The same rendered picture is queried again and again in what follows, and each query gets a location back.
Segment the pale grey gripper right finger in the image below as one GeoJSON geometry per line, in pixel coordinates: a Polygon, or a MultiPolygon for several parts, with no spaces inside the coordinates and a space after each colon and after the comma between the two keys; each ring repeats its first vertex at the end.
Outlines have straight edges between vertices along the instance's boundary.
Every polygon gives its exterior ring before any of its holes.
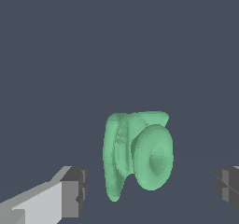
{"type": "Polygon", "coordinates": [[[214,176],[217,195],[239,214],[239,166],[216,167],[214,176]]]}

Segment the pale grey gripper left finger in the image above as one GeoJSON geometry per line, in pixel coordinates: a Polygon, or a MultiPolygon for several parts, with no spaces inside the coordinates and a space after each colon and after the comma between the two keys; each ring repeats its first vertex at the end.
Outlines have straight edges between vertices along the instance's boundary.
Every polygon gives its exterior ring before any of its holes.
{"type": "Polygon", "coordinates": [[[0,224],[58,224],[79,217],[87,176],[87,167],[64,166],[49,182],[0,203],[0,224]]]}

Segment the green rounded plastic object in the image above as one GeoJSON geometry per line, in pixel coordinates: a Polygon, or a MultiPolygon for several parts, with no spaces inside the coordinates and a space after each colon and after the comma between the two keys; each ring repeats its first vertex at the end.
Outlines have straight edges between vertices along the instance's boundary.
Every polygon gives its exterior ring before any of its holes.
{"type": "Polygon", "coordinates": [[[134,175],[142,189],[159,189],[173,169],[173,138],[162,111],[114,113],[105,125],[103,162],[108,198],[120,198],[125,180],[134,175]]]}

